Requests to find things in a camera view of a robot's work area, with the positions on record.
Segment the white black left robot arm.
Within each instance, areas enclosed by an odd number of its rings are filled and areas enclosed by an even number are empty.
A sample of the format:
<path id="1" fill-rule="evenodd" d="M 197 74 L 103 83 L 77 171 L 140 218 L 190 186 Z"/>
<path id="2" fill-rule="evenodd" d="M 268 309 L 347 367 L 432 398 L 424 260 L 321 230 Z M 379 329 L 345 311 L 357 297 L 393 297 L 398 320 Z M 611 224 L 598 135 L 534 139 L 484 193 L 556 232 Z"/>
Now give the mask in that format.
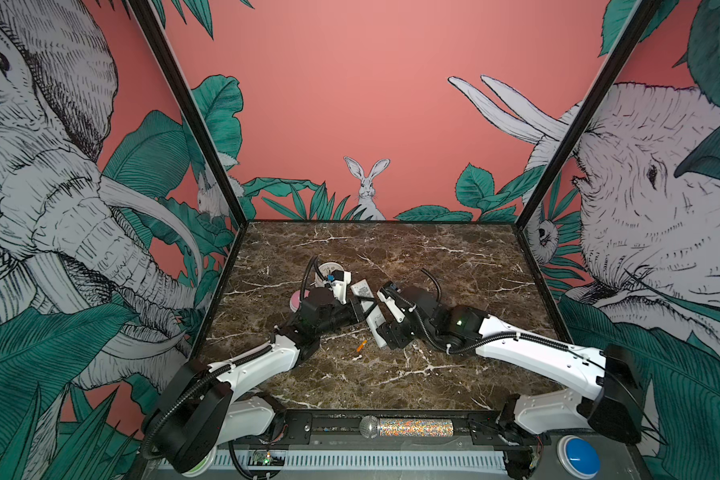
<path id="1" fill-rule="evenodd" d="M 188 361 L 144 419 L 140 456 L 163 459 L 193 477 L 209 468 L 220 444 L 269 431 L 282 406 L 270 397 L 242 396 L 306 362 L 324 334 L 364 321 L 374 304 L 352 292 L 340 300 L 330 288 L 316 288 L 264 344 L 220 362 Z"/>

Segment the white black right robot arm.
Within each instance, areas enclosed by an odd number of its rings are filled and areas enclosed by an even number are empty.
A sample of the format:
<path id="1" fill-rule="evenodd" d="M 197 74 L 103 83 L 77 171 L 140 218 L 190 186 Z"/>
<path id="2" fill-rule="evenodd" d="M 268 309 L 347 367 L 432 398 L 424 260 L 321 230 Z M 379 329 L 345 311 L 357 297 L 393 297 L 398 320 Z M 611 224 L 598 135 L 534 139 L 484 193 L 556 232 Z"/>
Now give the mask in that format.
<path id="1" fill-rule="evenodd" d="M 628 349 L 578 346 L 513 326 L 466 305 L 448 306 L 419 287 L 384 284 L 378 298 L 393 318 L 376 331 L 391 349 L 418 338 L 449 356 L 495 359 L 548 378 L 561 390 L 508 400 L 498 424 L 529 434 L 590 429 L 635 445 L 642 437 L 644 390 Z"/>

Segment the white remote control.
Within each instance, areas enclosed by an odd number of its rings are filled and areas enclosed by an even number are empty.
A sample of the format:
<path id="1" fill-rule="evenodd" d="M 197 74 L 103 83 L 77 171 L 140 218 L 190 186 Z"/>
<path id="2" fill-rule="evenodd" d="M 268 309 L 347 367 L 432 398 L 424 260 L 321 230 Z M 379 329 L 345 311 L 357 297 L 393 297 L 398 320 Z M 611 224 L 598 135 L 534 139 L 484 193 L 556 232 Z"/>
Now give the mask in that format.
<path id="1" fill-rule="evenodd" d="M 361 280 L 350 286 L 353 294 L 360 300 L 361 307 L 363 309 L 363 315 L 365 322 L 367 323 L 369 330 L 380 349 L 387 348 L 387 342 L 378 333 L 377 329 L 385 323 L 381 307 L 378 304 L 378 298 L 376 294 L 370 288 L 370 285 L 366 280 Z"/>

